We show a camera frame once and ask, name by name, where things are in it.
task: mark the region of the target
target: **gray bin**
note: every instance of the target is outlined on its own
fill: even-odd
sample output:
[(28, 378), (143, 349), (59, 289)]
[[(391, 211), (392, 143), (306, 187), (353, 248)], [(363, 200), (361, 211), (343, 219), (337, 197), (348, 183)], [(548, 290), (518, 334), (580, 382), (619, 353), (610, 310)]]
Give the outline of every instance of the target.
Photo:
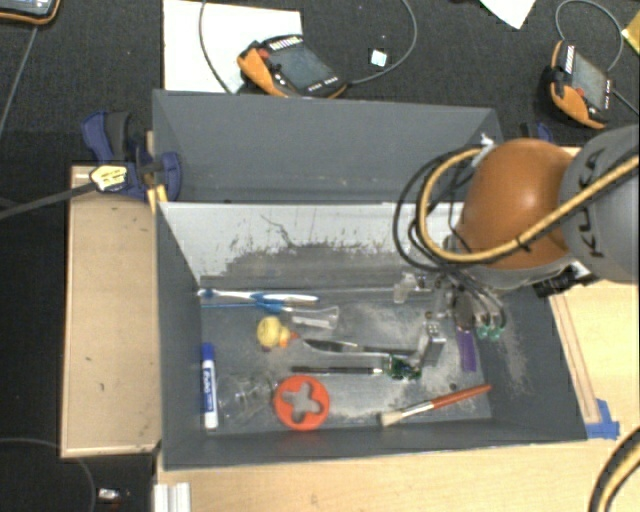
[[(220, 376), (269, 371), (281, 379), (291, 364), (332, 361), (296, 343), (262, 352), (255, 327), (264, 313), (203, 310), (202, 285), (317, 294), (341, 307), (334, 336), (415, 344), (434, 295), (392, 301), (410, 270), (391, 240), (393, 203), (426, 161), (481, 133), (500, 140), (493, 111), (157, 91), (154, 133), (156, 152), (177, 151), (184, 171), (180, 202), (157, 215), (166, 469), (585, 439), (551, 310), (531, 289), (506, 297), (509, 327), (499, 342), (476, 343), (475, 373), (460, 370), (452, 322), (442, 319), (448, 341), (439, 364), (416, 381), (318, 377), (332, 397), (318, 430), (290, 431), (269, 407), (245, 425), (202, 426), (203, 341), (216, 346)], [(376, 412), (482, 382), (493, 385), (488, 395), (387, 429), (377, 424)]]

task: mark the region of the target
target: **black floor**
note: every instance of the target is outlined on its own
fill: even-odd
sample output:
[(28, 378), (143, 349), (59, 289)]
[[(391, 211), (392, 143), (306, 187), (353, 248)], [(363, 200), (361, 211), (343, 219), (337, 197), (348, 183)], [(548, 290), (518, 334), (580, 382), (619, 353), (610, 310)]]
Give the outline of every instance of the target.
[[(493, 107), (506, 138), (519, 136), (520, 124), (533, 121), (546, 123), (561, 144), (594, 136), (558, 121), (536, 100), (540, 74), (558, 40), (554, 10), (560, 0), (538, 0), (520, 31), (475, 0), (409, 2), (420, 30), (416, 50), (396, 71), (352, 88), (346, 98)], [(307, 41), (350, 79), (373, 72), (370, 48), (386, 49), (393, 61), (411, 40), (399, 0), (236, 3), (301, 9)], [(600, 3), (623, 25), (640, 8), (635, 0)], [(608, 66), (618, 40), (599, 11), (569, 5), (561, 22), (587, 57)], [(2, 107), (30, 30), (0, 23)], [(638, 56), (626, 43), (611, 76), (637, 105)], [(151, 90), (161, 85), (160, 0), (63, 2), (56, 21), (36, 37), (0, 140), (0, 198), (25, 202), (65, 189), (71, 164), (90, 158), (81, 120), (95, 110), (128, 110), (132, 131), (142, 133), (151, 128)], [(614, 100), (610, 127), (634, 122), (637, 117)], [(58, 439), (65, 215), (65, 206), (57, 205), (0, 222), (0, 438)], [(120, 510), (144, 510), (150, 457), (87, 462), (97, 487), (123, 492)], [(56, 462), (51, 448), (0, 444), (0, 511), (84, 510), (84, 479), (80, 466)]]

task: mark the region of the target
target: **marker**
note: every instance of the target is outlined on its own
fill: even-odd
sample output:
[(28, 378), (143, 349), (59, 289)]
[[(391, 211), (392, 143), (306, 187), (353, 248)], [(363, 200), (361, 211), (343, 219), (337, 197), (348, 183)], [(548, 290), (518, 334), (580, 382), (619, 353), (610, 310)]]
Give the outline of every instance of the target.
[(216, 404), (216, 367), (214, 350), (211, 343), (202, 344), (202, 393), (204, 399), (204, 427), (207, 430), (218, 428), (218, 409)]

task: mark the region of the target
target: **white paper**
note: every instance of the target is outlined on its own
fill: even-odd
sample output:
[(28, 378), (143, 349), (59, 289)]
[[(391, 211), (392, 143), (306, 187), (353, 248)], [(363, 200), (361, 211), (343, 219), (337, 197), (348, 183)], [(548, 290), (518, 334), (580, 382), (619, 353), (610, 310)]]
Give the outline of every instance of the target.
[[(171, 91), (224, 92), (200, 48), (200, 2), (164, 0), (164, 87)], [(236, 58), (253, 41), (300, 34), (300, 13), (207, 4), (202, 34), (214, 68), (235, 92), (243, 84)]]
[(536, 0), (480, 0), (502, 21), (520, 29)]

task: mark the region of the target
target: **wooden table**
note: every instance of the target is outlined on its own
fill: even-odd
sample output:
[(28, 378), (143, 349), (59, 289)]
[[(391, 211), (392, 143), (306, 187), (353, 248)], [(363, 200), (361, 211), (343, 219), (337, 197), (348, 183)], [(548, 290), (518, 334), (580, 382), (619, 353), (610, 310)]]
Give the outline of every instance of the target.
[[(73, 184), (86, 182), (86, 172), (74, 169)], [(152, 216), (140, 202), (97, 193), (74, 199), (70, 208), (62, 454), (148, 452), (160, 439)], [(565, 330), (575, 328), (580, 340), (585, 366), (576, 364), (576, 373), (584, 376), (586, 368), (595, 395), (608, 402), (627, 434), (640, 424), (637, 287), (578, 287), (554, 307)], [(573, 512), (586, 509), (615, 446), (590, 440), (206, 471), (160, 469), (158, 480), (190, 482), (196, 512)], [(638, 503), (636, 474), (613, 510), (636, 511)]]

